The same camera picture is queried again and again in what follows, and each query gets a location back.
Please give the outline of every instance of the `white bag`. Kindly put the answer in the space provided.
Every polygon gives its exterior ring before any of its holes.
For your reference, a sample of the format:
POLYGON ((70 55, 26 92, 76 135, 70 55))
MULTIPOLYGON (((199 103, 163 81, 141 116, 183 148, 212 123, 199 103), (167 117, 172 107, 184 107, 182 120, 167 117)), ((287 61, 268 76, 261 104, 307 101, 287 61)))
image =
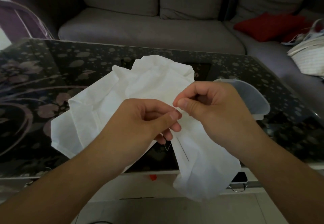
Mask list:
POLYGON ((287 53, 301 73, 324 76, 324 36, 303 41, 287 53))
MULTIPOLYGON (((136 60, 132 70, 112 69, 70 99, 70 110, 52 120, 52 146, 66 156, 75 156, 94 140, 123 100, 159 99, 172 105, 194 81, 191 66, 157 55, 136 60)), ((174 187, 193 200, 213 198, 230 184, 241 169, 240 162, 214 143, 199 121, 183 114, 179 123, 182 131, 172 132, 171 141, 180 169, 174 187)))

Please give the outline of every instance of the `coffee table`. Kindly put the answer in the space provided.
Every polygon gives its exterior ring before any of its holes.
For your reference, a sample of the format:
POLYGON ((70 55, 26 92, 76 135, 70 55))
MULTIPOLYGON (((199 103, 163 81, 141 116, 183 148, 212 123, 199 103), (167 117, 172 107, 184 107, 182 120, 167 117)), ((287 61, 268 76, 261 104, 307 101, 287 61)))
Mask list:
MULTIPOLYGON (((66 162, 51 147, 50 122, 69 109, 67 99, 113 65, 131 68, 135 59, 154 54, 191 65, 195 80, 236 78, 255 86, 271 106, 258 121, 261 128, 302 161, 324 169, 323 121, 256 58, 23 39, 0 52, 0 179, 37 178, 66 162)), ((177 172, 172 146, 166 148, 156 143, 128 172, 177 172)))

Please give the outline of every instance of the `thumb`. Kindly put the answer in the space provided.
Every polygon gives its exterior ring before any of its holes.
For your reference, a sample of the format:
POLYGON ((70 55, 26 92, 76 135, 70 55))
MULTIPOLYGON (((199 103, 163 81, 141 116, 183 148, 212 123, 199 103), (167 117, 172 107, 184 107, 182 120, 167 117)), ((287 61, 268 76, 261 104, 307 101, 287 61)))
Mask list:
POLYGON ((189 99, 189 98, 181 98, 178 101, 178 107, 187 112, 189 116, 192 116, 194 119, 201 121, 202 114, 206 111, 207 106, 199 101, 189 99))
POLYGON ((150 121, 154 129, 155 135, 163 132, 164 130, 170 128, 173 124, 177 122, 180 118, 178 111, 170 111, 159 118, 150 121))

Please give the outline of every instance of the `cable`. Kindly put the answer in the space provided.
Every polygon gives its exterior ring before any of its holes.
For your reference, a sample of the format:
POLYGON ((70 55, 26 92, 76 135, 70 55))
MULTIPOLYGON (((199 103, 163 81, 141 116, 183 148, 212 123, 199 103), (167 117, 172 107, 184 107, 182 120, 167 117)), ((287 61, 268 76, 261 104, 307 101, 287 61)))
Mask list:
POLYGON ((91 222, 91 223, 88 223, 88 224, 97 224, 97 223, 107 223, 107 224, 113 224, 111 222, 108 222, 108 221, 105 221, 105 220, 101 220, 101 221, 95 221, 95 222, 91 222))

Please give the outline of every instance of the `forearm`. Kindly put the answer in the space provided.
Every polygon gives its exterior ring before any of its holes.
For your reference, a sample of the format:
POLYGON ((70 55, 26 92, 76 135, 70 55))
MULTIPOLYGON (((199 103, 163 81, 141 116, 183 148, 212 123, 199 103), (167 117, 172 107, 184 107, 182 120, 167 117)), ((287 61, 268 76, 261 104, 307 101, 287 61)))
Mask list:
POLYGON ((107 180, 96 174, 87 153, 80 153, 4 202, 0 222, 70 224, 107 180))
POLYGON ((256 140, 241 161, 261 182, 287 221, 321 223, 324 177, 267 136, 256 140))

